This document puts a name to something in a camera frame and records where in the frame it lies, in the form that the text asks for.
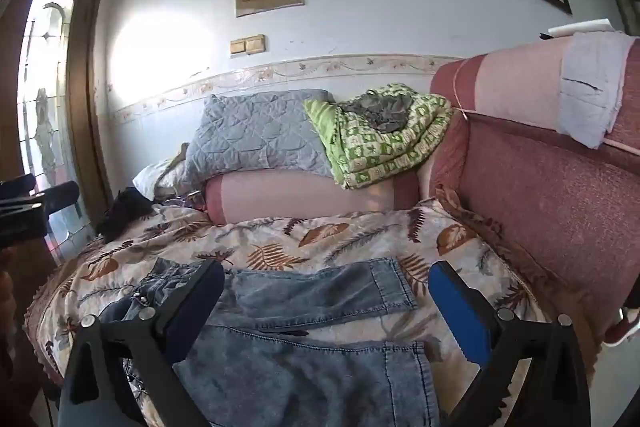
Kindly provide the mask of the blue denim pants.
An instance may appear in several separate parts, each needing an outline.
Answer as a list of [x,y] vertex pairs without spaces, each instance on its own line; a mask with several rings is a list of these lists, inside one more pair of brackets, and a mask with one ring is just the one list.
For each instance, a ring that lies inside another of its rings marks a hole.
[[437,426],[421,343],[310,335],[417,306],[393,258],[311,274],[229,269],[189,353],[172,368],[213,426]]

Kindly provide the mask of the black cloth on bed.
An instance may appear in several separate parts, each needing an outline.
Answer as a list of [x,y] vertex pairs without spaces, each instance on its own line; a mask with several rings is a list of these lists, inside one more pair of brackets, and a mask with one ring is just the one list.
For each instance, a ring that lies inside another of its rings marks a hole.
[[152,202],[144,197],[136,188],[127,187],[120,191],[113,204],[106,210],[103,218],[96,226],[96,234],[105,243],[113,242],[124,233],[128,225],[153,211]]

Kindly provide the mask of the red white shoe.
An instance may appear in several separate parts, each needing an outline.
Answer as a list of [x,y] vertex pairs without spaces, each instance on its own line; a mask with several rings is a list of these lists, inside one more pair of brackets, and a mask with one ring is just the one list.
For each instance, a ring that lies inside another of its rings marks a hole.
[[608,347],[616,347],[639,330],[639,308],[623,307],[617,322],[604,334],[603,343]]

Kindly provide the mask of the white pillow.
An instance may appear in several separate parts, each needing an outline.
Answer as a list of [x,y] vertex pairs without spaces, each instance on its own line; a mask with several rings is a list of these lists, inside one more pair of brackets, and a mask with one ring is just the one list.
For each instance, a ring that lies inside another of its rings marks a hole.
[[134,188],[147,199],[157,202],[186,194],[189,184],[184,183],[184,170],[188,146],[184,142],[175,156],[144,167],[132,179]]

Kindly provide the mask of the pink red sofa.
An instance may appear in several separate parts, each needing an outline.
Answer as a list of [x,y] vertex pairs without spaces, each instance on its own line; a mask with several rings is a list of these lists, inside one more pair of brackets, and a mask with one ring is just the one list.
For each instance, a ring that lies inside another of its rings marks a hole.
[[613,131],[591,150],[556,131],[568,40],[442,66],[433,88],[458,113],[421,167],[355,191],[310,172],[232,172],[207,181],[205,211],[226,225],[406,210],[442,187],[536,287],[576,296],[603,341],[620,309],[639,308],[639,43]]

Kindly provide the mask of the leaf pattern bed cover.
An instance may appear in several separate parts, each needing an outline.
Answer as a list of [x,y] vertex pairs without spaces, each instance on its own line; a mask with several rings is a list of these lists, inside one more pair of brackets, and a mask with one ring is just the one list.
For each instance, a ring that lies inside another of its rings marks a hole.
[[258,218],[222,227],[196,210],[157,207],[120,239],[98,239],[59,267],[37,291],[25,315],[25,329],[48,376],[62,381],[82,319],[99,317],[112,303],[159,305],[167,291],[205,261],[220,263],[224,271],[311,274],[378,258],[398,262],[418,302],[416,309],[323,327],[310,335],[334,343],[421,343],[430,363],[440,423],[478,368],[465,358],[428,291],[431,266],[448,262],[491,306],[509,309],[519,319],[541,322],[546,317],[510,265],[439,202],[321,218]]

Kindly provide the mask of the grey quilted pillow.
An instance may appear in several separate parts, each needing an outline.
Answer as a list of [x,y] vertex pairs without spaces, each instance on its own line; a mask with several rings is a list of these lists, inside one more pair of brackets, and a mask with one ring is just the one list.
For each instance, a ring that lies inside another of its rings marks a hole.
[[211,96],[186,149],[183,181],[193,187],[235,171],[302,170],[332,176],[304,103],[331,102],[324,90]]

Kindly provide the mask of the wooden stained glass door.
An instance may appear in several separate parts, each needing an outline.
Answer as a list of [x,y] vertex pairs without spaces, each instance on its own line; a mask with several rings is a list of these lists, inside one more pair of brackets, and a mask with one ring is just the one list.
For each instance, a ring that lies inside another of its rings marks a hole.
[[37,190],[74,181],[78,202],[44,238],[62,265],[93,238],[110,205],[96,113],[93,47],[100,0],[1,0],[1,176]]

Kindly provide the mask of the green patterned folded blanket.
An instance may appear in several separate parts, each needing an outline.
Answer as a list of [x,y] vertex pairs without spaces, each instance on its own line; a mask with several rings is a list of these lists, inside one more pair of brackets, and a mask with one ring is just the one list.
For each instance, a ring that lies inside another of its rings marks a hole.
[[364,118],[343,112],[338,106],[343,102],[304,103],[329,159],[334,181],[345,190],[370,186],[422,164],[444,139],[454,115],[454,108],[444,96],[419,93],[402,83],[368,91],[410,94],[413,104],[407,126],[401,131],[382,133],[372,129]]

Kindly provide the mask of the grey crumpled cloth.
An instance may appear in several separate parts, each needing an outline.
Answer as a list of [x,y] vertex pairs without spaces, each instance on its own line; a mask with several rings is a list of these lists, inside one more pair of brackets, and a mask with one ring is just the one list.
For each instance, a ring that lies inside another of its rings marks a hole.
[[413,104],[410,94],[379,94],[373,91],[338,103],[345,113],[364,118],[368,125],[378,132],[401,131],[408,124],[409,110]]

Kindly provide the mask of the light grey towel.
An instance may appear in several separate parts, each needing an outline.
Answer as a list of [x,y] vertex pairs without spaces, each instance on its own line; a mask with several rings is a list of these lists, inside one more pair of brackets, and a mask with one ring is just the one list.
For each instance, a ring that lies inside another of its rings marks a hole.
[[621,32],[578,32],[564,51],[556,131],[595,150],[623,103],[626,63],[637,39]]

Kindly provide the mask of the gold wall switch plate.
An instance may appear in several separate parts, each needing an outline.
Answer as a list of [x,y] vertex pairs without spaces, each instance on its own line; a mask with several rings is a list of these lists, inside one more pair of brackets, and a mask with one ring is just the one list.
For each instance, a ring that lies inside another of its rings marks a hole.
[[235,55],[253,55],[264,53],[267,49],[267,39],[265,35],[254,35],[241,39],[232,40],[230,42],[230,54]]

